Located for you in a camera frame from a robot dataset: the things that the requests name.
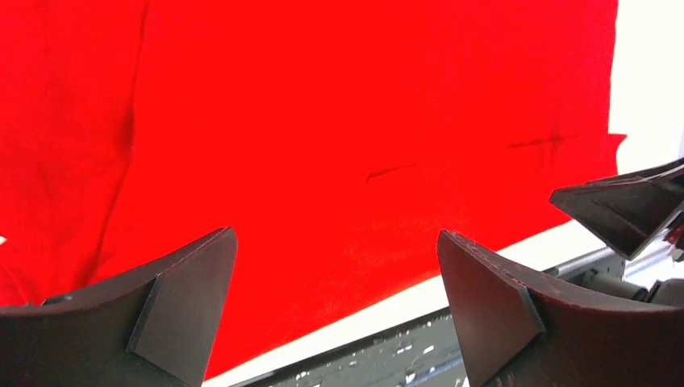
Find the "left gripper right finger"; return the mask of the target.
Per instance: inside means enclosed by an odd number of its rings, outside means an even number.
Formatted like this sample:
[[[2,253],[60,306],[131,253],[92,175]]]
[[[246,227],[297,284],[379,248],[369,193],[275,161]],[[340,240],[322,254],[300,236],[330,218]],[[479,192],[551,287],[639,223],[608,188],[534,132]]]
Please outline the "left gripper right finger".
[[[682,385],[682,309],[582,288],[450,231],[437,254],[472,386]]]

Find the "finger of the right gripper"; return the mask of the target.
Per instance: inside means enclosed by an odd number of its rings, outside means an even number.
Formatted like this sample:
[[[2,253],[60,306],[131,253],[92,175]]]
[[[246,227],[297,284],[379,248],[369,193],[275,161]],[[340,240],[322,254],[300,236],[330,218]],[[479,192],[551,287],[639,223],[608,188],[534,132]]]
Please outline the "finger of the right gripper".
[[[683,249],[683,159],[557,189],[550,202],[625,260],[657,240]]]

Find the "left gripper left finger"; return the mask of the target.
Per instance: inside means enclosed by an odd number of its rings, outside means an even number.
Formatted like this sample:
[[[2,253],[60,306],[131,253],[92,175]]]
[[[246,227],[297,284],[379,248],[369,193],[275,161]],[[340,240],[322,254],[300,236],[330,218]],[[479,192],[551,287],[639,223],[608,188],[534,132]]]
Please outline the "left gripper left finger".
[[[221,228],[99,283],[1,309],[4,386],[200,386],[237,250]]]

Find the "red t-shirt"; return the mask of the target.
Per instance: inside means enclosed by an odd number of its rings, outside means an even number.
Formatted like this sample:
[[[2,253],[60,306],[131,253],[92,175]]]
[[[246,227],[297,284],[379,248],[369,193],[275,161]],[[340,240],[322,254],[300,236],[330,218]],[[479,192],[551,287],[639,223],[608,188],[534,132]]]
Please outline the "red t-shirt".
[[[1,303],[220,227],[207,376],[565,221],[617,172],[615,1],[4,1]]]

